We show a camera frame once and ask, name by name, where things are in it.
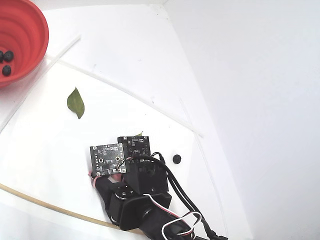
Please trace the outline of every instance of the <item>blueberry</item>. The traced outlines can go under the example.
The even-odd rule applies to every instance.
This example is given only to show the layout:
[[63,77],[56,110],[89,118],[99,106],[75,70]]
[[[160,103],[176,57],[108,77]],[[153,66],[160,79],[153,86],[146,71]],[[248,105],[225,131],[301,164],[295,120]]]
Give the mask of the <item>blueberry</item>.
[[5,65],[2,68],[2,74],[5,76],[9,76],[11,74],[11,67],[9,65]]
[[12,59],[14,59],[14,53],[12,51],[7,51],[5,54],[4,54],[4,60],[6,62],[11,62]]
[[0,63],[2,63],[4,61],[4,53],[2,51],[0,51]]

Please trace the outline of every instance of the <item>cable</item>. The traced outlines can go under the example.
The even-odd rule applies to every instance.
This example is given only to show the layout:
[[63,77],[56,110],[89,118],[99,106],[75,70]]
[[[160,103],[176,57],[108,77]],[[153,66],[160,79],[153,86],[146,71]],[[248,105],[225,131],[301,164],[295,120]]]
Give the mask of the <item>cable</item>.
[[[143,195],[148,196],[148,197],[151,199],[151,201],[152,201],[157,207],[159,207],[160,209],[162,209],[163,211],[165,211],[165,212],[167,212],[167,213],[175,216],[175,217],[178,218],[178,219],[180,218],[177,213],[175,213],[174,211],[171,211],[170,209],[168,209],[168,208],[162,206],[161,204],[159,204],[156,200],[154,200],[154,198],[153,198],[150,194],[143,194]],[[186,231],[186,232],[183,232],[183,233],[180,233],[180,234],[178,234],[178,235],[184,235],[184,236],[186,236],[186,235],[189,235],[190,233],[192,233],[192,232],[194,231],[194,227],[192,228],[192,227],[190,227],[186,222],[184,222],[184,223],[190,228],[190,230],[188,230],[188,231]]]
[[126,160],[130,160],[130,159],[132,159],[132,157],[127,157],[127,158],[123,159],[121,162],[119,162],[119,164],[116,166],[116,170],[118,171],[119,168],[120,168],[120,166],[121,166],[122,164],[124,164],[124,162],[125,162]]
[[194,213],[194,214],[198,214],[199,217],[197,217],[197,220],[196,220],[195,223],[193,224],[192,228],[191,228],[189,231],[185,231],[185,232],[182,232],[182,233],[178,233],[177,235],[187,236],[187,235],[189,235],[189,234],[191,234],[191,233],[194,232],[196,225],[197,225],[198,223],[200,223],[201,220],[202,220],[202,215],[201,215],[201,213],[198,212],[198,211],[195,211],[195,212],[193,212],[193,213]]
[[185,218],[187,218],[188,216],[190,216],[191,214],[198,214],[199,216],[200,216],[200,219],[201,219],[201,213],[199,213],[199,212],[197,212],[197,211],[191,211],[191,212],[189,212],[188,214],[186,214],[185,216],[183,216],[183,217],[180,217],[180,218],[177,218],[177,219],[175,219],[175,220],[172,220],[172,221],[170,221],[170,222],[167,222],[166,224],[164,224],[163,226],[162,226],[162,229],[161,229],[161,233],[162,233],[162,236],[163,236],[163,238],[165,239],[165,240],[168,240],[168,238],[166,237],[166,235],[165,235],[165,227],[167,227],[167,226],[169,226],[170,224],[173,224],[173,223],[175,223],[175,222],[178,222],[178,221],[181,221],[181,220],[183,220],[183,219],[185,219]]
[[192,208],[192,206],[190,206],[190,204],[186,201],[186,199],[182,196],[182,194],[179,192],[179,190],[177,189],[176,184],[174,183],[174,181],[172,180],[172,178],[167,175],[167,178],[169,180],[170,185],[172,186],[174,192],[176,193],[176,195],[179,197],[179,199],[181,200],[181,202],[183,202],[183,204],[186,206],[187,209],[189,209],[190,212],[194,211],[194,209]]
[[148,197],[151,199],[151,201],[152,201],[157,207],[159,207],[160,209],[162,209],[163,211],[165,211],[165,212],[167,212],[167,213],[175,216],[176,218],[180,218],[180,217],[178,216],[178,214],[176,214],[174,211],[171,211],[171,210],[169,210],[168,208],[165,208],[164,206],[162,206],[162,205],[160,205],[158,202],[156,202],[156,200],[154,200],[153,197],[152,197],[150,194],[143,194],[143,195],[148,196]]
[[152,153],[151,155],[150,155],[150,157],[154,157],[155,155],[161,155],[161,153],[160,152],[158,152],[158,151],[156,151],[156,152],[154,152],[154,153]]
[[170,181],[170,179],[171,179],[172,182],[174,183],[174,185],[176,186],[175,189],[179,190],[179,191],[175,191],[175,192],[178,195],[178,197],[180,198],[180,200],[185,204],[185,206],[189,210],[193,209],[193,211],[199,212],[201,214],[201,217],[202,217],[201,222],[203,223],[204,230],[205,230],[207,236],[209,237],[209,239],[216,236],[216,233],[211,230],[211,228],[210,228],[209,224],[207,223],[206,219],[204,218],[203,214],[200,212],[200,210],[197,208],[197,206],[191,201],[191,199],[187,196],[185,191],[180,186],[178,180],[176,179],[174,174],[171,172],[171,170],[168,168],[168,166],[165,163],[163,163],[162,161],[160,161],[152,156],[138,156],[138,157],[132,157],[131,159],[150,160],[150,161],[154,161],[155,163],[157,163],[158,165],[163,167],[166,170],[167,175],[169,176],[168,180]]

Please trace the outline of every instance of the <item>white tabletop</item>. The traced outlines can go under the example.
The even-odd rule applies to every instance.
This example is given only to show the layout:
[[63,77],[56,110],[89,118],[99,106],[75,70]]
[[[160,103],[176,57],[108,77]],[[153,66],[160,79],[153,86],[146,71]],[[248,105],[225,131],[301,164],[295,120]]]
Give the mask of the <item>white tabletop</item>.
[[[88,177],[89,147],[116,143],[119,136],[143,131],[150,137],[151,151],[163,154],[212,229],[226,235],[225,222],[230,221],[230,234],[245,239],[247,230],[241,230],[245,218],[214,125],[161,5],[74,7],[46,10],[44,15],[50,30],[48,55],[54,56],[70,37],[81,34],[81,41],[63,61],[128,89],[181,121],[190,124],[191,120],[204,136],[195,137],[186,127],[116,87],[57,63],[0,134],[0,182],[58,207],[109,221]],[[80,120],[67,107],[75,87],[85,104]],[[20,81],[0,89],[0,122],[27,88],[28,82]],[[182,156],[179,165],[172,163],[174,154]],[[210,159],[208,166],[204,158]],[[170,208],[183,215],[187,209],[172,189],[170,194]],[[7,226],[0,231],[7,239],[145,239],[65,216],[2,191],[0,195],[1,212],[11,216],[0,224]],[[22,233],[28,238],[21,238]],[[206,237],[202,227],[196,233]]]

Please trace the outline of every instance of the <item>wooden stick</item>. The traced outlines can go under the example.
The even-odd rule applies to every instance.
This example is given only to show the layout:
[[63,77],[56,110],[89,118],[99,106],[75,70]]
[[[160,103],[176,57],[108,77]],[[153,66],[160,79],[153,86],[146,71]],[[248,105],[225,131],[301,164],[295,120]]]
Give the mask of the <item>wooden stick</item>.
[[[3,185],[1,183],[0,183],[0,189],[3,190],[3,191],[6,191],[7,193],[15,195],[15,196],[17,196],[17,197],[19,197],[21,199],[24,199],[24,200],[26,200],[28,202],[34,203],[36,205],[39,205],[41,207],[44,207],[44,208],[47,208],[47,209],[50,209],[50,210],[53,210],[53,211],[56,211],[58,213],[65,214],[65,215],[68,215],[68,216],[71,216],[71,217],[74,217],[74,218],[77,218],[77,219],[81,219],[81,220],[84,220],[84,221],[87,221],[87,222],[90,222],[90,223],[93,223],[93,224],[98,224],[98,225],[105,226],[105,227],[108,227],[108,228],[120,230],[120,228],[118,226],[113,225],[112,223],[109,223],[109,222],[106,222],[106,221],[101,221],[101,220],[98,220],[98,219],[95,219],[95,218],[92,218],[92,217],[84,216],[84,215],[78,214],[76,212],[72,212],[72,211],[63,209],[61,207],[49,204],[47,202],[41,201],[41,200],[36,199],[36,198],[34,198],[32,196],[29,196],[29,195],[26,195],[26,194],[24,194],[22,192],[14,190],[14,189],[12,189],[12,188],[10,188],[10,187],[8,187],[6,185]],[[139,229],[133,229],[133,230],[130,230],[128,232],[134,233],[134,234],[139,234],[139,235],[144,235],[144,233]]]

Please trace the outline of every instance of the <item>white cable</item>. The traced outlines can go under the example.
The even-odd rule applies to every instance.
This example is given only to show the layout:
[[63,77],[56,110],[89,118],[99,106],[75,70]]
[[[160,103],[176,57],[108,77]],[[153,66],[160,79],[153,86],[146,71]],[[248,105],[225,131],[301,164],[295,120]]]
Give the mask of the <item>white cable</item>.
[[168,240],[168,238],[167,238],[166,235],[165,235],[165,227],[167,227],[167,226],[169,226],[170,224],[173,224],[173,223],[175,223],[175,222],[181,221],[181,220],[189,217],[190,215],[194,215],[194,214],[198,214],[199,217],[200,217],[199,220],[193,225],[192,229],[194,229],[195,226],[196,226],[198,223],[200,223],[201,220],[202,220],[202,215],[201,215],[199,212],[197,212],[197,211],[191,211],[191,212],[189,212],[187,215],[185,215],[185,216],[183,216],[183,217],[177,218],[177,219],[175,219],[175,220],[172,220],[172,221],[167,222],[166,224],[164,224],[164,225],[162,226],[162,229],[161,229],[161,233],[162,233],[163,238],[164,238],[165,240]]
[[47,72],[49,72],[49,70],[58,62],[58,60],[74,45],[76,44],[79,40],[81,39],[81,36],[77,36],[75,37],[72,41],[70,41],[53,59],[52,61],[43,69],[40,70],[36,77],[34,78],[34,81],[30,84],[28,91],[26,92],[26,94],[24,96],[22,96],[22,98],[20,99],[20,101],[18,101],[16,103],[16,105],[13,107],[13,109],[11,110],[11,112],[8,114],[8,116],[6,117],[6,119],[4,120],[4,122],[0,125],[0,134],[2,133],[2,131],[5,129],[5,127],[7,126],[7,124],[10,122],[10,120],[12,119],[12,117],[16,114],[16,112],[19,110],[19,108],[21,107],[21,105],[25,102],[26,98],[29,96],[29,94],[31,93],[31,91],[34,89],[36,83],[41,80],[46,74]]
[[179,218],[179,215],[178,215],[178,214],[176,214],[174,211],[171,211],[171,210],[169,210],[168,208],[160,205],[158,202],[156,202],[156,200],[153,199],[153,197],[152,197],[150,194],[143,194],[143,195],[148,196],[148,197],[151,199],[151,201],[152,201],[157,207],[159,207],[160,209],[162,209],[162,210],[166,211],[167,213],[170,213],[171,215],[174,215],[175,217]]
[[195,211],[194,213],[195,213],[195,214],[198,214],[200,217],[197,219],[197,221],[195,221],[195,224],[193,224],[192,228],[191,228],[189,231],[185,231],[185,232],[182,232],[182,233],[178,233],[177,235],[189,235],[189,234],[191,234],[191,233],[195,230],[196,225],[198,225],[198,224],[201,222],[201,220],[202,220],[202,215],[201,215],[201,213],[198,212],[198,211]]
[[[46,55],[45,57],[46,57],[47,59],[49,59],[49,60],[52,59],[52,56],[50,56],[50,55]],[[191,131],[194,132],[195,134],[199,135],[201,138],[204,137],[204,135],[203,135],[201,132],[199,132],[195,127],[191,126],[191,125],[190,125],[189,123],[187,123],[186,121],[180,119],[180,118],[179,118],[178,116],[176,116],[176,115],[173,115],[173,114],[171,114],[171,113],[169,113],[169,112],[166,112],[164,109],[156,106],[156,105],[153,104],[152,102],[150,102],[150,101],[144,99],[143,97],[137,95],[136,93],[134,93],[133,91],[129,90],[128,88],[120,85],[119,83],[116,83],[116,82],[114,82],[114,81],[111,81],[111,80],[109,80],[109,79],[107,79],[107,78],[105,78],[105,77],[103,77],[103,76],[97,75],[97,74],[95,74],[95,73],[93,73],[93,72],[87,71],[87,70],[85,70],[85,69],[83,69],[83,68],[77,67],[77,66],[75,66],[75,65],[73,65],[73,64],[71,64],[71,63],[68,63],[68,62],[66,62],[66,61],[63,61],[63,60],[59,60],[58,63],[66,66],[66,67],[68,67],[68,68],[70,68],[70,69],[76,70],[76,71],[78,71],[78,72],[80,72],[80,73],[83,73],[83,74],[85,74],[85,75],[87,75],[87,76],[89,76],[89,77],[91,77],[91,78],[97,79],[97,80],[99,80],[99,81],[101,81],[101,82],[103,82],[103,83],[105,83],[105,84],[110,85],[110,86],[113,87],[113,88],[116,88],[116,89],[118,89],[118,90],[120,90],[120,91],[122,91],[122,92],[124,92],[124,93],[126,93],[126,94],[128,94],[128,95],[130,95],[131,97],[137,99],[138,101],[140,101],[140,102],[148,105],[149,107],[153,108],[153,109],[156,110],[157,112],[159,112],[159,113],[167,116],[167,117],[170,118],[171,120],[177,122],[178,124],[184,126],[184,127],[187,128],[187,129],[191,130]]]

